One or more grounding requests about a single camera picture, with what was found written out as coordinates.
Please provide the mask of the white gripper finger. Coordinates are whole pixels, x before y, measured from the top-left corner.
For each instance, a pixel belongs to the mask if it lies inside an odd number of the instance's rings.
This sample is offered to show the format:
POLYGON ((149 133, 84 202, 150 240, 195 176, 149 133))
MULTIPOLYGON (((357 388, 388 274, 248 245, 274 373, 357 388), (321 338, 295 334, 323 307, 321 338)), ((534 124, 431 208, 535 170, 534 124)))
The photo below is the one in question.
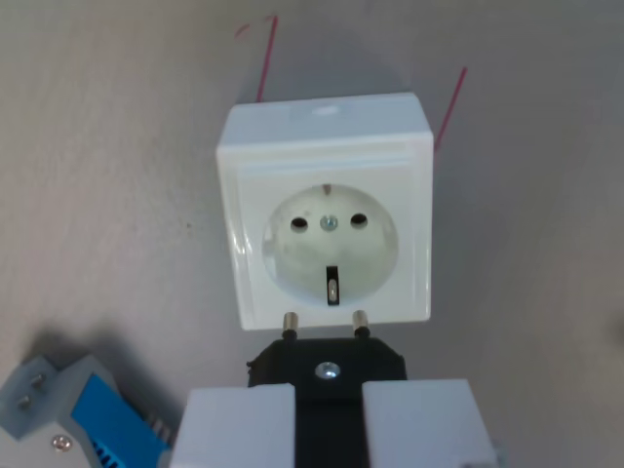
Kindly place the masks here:
POLYGON ((371 467, 496 467, 497 454, 462 379, 363 385, 371 467))
POLYGON ((294 387, 286 383, 192 390, 171 465, 294 467, 294 387))

